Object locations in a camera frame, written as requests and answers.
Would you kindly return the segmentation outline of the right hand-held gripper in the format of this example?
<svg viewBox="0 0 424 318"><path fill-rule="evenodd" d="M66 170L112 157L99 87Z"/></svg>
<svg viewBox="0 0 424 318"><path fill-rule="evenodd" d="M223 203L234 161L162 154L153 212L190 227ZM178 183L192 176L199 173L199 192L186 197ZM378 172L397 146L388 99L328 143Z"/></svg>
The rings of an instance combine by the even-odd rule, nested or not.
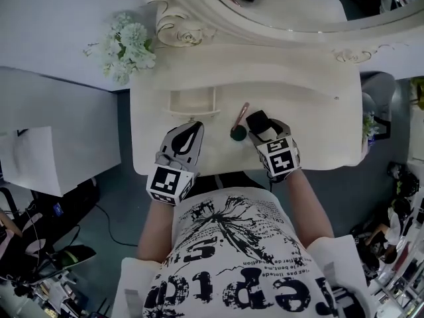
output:
<svg viewBox="0 0 424 318"><path fill-rule="evenodd" d="M287 124L277 119L269 119L269 124L276 135L282 137L266 142L252 131L248 132L248 136L255 145L268 178L271 181L282 181L301 168L299 149Z"/></svg>

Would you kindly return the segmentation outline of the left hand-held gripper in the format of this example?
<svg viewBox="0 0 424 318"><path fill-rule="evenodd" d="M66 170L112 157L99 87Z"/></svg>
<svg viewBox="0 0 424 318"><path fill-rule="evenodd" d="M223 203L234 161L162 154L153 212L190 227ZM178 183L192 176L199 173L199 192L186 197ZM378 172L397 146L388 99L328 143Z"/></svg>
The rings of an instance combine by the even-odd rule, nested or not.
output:
<svg viewBox="0 0 424 318"><path fill-rule="evenodd" d="M146 190L156 201L179 205L199 175L199 158L204 125L200 121L180 125L169 131L148 175Z"/></svg>

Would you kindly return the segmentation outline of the small black box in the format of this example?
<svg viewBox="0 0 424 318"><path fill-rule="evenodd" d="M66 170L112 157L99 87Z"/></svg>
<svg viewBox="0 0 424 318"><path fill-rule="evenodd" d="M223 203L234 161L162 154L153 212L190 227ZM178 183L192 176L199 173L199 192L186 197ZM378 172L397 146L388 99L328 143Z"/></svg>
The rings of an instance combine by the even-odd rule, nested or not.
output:
<svg viewBox="0 0 424 318"><path fill-rule="evenodd" d="M265 133L268 129L271 129L269 124L269 118L263 110L256 111L250 114L246 118L246 124L248 125L249 131L260 136Z"/></svg>

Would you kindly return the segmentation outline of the white vanity table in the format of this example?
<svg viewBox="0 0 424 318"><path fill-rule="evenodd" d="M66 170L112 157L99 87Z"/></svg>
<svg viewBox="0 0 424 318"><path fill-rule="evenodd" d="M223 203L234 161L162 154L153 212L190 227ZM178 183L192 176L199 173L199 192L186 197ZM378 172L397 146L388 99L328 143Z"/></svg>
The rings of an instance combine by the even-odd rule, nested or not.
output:
<svg viewBox="0 0 424 318"><path fill-rule="evenodd" d="M258 170L250 140L230 130L244 103L287 124L301 166L332 170L361 160L362 92L358 68L321 50L241 44L160 48L156 65L131 78L132 153L137 173L149 173L166 133L187 121L165 113L170 91L216 87L221 112L203 120L197 167L203 175Z"/></svg>

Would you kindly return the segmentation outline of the green round item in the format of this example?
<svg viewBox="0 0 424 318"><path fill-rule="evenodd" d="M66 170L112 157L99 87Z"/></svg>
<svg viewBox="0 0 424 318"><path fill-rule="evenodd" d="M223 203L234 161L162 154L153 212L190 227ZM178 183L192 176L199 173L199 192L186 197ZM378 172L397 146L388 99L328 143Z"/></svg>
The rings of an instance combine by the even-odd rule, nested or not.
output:
<svg viewBox="0 0 424 318"><path fill-rule="evenodd" d="M237 142L243 141L247 137L247 130L244 126L237 125L231 129L230 137Z"/></svg>

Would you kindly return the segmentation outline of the pink plastic tube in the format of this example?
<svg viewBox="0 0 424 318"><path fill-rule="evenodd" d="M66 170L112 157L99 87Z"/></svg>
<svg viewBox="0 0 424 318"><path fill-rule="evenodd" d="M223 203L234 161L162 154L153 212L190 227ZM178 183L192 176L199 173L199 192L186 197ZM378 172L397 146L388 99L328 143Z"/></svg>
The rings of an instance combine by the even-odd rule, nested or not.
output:
<svg viewBox="0 0 424 318"><path fill-rule="evenodd" d="M232 130L234 131L240 124L242 118L244 117L244 114L246 113L246 111L248 110L250 104L249 102L244 103L244 105L242 106L242 109L240 110L238 117L232 127Z"/></svg>

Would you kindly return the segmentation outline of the small white drawer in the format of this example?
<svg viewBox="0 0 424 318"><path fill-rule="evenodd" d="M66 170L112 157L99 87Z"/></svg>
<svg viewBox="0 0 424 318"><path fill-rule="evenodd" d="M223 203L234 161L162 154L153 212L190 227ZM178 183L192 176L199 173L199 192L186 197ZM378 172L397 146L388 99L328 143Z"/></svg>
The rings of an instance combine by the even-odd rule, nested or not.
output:
<svg viewBox="0 0 424 318"><path fill-rule="evenodd" d="M170 91L167 106L162 110L185 121L212 119L221 112L217 108L216 87Z"/></svg>

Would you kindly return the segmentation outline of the person's left forearm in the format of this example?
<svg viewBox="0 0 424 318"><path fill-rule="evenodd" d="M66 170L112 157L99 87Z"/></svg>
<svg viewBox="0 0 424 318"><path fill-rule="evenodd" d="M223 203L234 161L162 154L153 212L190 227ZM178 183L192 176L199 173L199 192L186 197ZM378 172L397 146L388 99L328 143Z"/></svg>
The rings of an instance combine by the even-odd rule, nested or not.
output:
<svg viewBox="0 0 424 318"><path fill-rule="evenodd" d="M163 263L172 250L173 219L173 206L152 200L136 250L139 260Z"/></svg>

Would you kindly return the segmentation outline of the small white flower plant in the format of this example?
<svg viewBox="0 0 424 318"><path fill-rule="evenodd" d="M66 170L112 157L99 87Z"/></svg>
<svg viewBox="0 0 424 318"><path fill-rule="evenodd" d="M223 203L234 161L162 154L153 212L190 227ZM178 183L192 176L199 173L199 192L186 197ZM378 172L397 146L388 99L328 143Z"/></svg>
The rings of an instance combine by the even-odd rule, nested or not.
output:
<svg viewBox="0 0 424 318"><path fill-rule="evenodd" d="M379 127L374 118L374 113L364 113L362 117L362 141L371 145L377 134L379 134Z"/></svg>

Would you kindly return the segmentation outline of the ornate white vanity mirror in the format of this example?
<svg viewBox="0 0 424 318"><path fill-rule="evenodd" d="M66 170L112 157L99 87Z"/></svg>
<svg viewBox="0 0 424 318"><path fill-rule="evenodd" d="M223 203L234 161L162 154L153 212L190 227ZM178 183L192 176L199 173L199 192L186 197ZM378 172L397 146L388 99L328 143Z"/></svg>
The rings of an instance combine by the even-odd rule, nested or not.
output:
<svg viewBox="0 0 424 318"><path fill-rule="evenodd" d="M424 0L350 21L338 0L143 0L156 8L157 86L282 83L339 99L358 65L424 32Z"/></svg>

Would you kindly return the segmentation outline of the person's printed white t-shirt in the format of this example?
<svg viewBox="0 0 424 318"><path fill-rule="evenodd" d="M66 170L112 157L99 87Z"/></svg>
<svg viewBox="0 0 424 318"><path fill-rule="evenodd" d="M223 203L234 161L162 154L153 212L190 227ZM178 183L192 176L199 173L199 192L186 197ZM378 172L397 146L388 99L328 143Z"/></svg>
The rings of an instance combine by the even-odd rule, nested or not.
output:
<svg viewBox="0 0 424 318"><path fill-rule="evenodd" d="M278 199L252 187L175 208L161 263L125 258L111 318L374 318L354 239L298 239Z"/></svg>

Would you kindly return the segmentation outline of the grey upholstered chair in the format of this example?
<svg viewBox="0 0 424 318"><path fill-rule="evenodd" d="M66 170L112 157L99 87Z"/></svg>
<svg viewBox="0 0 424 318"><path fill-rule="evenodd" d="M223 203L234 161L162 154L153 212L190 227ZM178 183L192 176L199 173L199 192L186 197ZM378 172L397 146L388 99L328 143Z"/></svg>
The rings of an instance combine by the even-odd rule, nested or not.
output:
<svg viewBox="0 0 424 318"><path fill-rule="evenodd" d="M372 113L384 121L392 119L392 98L396 90L395 79L385 72L360 74L363 113Z"/></svg>

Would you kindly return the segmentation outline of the white artificial flowers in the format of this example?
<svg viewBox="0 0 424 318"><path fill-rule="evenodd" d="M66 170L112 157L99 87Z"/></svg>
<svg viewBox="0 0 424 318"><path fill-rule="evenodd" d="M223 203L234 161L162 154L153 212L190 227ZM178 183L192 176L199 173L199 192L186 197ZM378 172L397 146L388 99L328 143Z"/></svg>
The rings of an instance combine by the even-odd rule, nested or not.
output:
<svg viewBox="0 0 424 318"><path fill-rule="evenodd" d="M103 74L124 86L134 73L150 70L156 64L153 38L146 27L127 13L112 17L105 35L83 49L87 57L99 59Z"/></svg>

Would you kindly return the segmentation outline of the white shelf unit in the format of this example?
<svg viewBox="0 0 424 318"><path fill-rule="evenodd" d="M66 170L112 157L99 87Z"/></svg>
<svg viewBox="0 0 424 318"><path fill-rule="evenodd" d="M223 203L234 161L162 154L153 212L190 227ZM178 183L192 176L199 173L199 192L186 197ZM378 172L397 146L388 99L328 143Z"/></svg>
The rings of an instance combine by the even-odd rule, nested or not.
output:
<svg viewBox="0 0 424 318"><path fill-rule="evenodd" d="M0 135L39 127L52 129L59 197L121 162L116 95L0 68Z"/></svg>

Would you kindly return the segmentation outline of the white paper bag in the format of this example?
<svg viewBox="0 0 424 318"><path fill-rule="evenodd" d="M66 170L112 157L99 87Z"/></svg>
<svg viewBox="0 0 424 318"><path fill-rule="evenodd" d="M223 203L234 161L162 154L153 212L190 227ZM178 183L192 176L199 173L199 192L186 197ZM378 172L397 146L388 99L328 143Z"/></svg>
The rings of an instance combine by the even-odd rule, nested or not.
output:
<svg viewBox="0 0 424 318"><path fill-rule="evenodd" d="M3 179L17 186L61 196L50 127L0 135Z"/></svg>

